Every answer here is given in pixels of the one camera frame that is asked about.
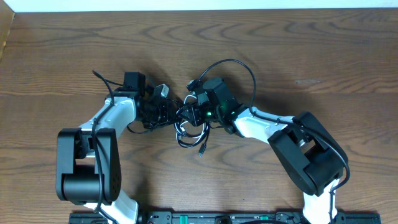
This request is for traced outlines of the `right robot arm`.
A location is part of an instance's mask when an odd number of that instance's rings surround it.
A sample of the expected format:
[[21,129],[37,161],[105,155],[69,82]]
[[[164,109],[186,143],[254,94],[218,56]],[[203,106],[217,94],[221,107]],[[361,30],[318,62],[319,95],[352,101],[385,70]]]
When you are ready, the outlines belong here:
[[211,124],[219,123],[229,134],[270,145],[303,192],[305,219],[309,223],[335,222],[335,192],[350,177],[348,157],[314,115],[277,116],[241,104],[222,78],[192,80],[187,89],[194,101],[185,103],[177,116],[192,126],[205,125],[200,138],[207,138]]

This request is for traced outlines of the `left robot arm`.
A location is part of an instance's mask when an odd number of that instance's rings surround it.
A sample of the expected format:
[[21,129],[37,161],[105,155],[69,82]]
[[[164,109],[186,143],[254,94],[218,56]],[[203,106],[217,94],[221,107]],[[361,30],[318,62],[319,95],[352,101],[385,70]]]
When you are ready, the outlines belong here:
[[171,125],[176,107],[167,85],[146,85],[140,72],[126,72],[115,90],[111,81],[94,75],[108,94],[91,119],[59,132],[55,191],[60,200],[90,208],[108,223],[142,223],[139,204],[121,188],[118,139],[135,121],[148,133]]

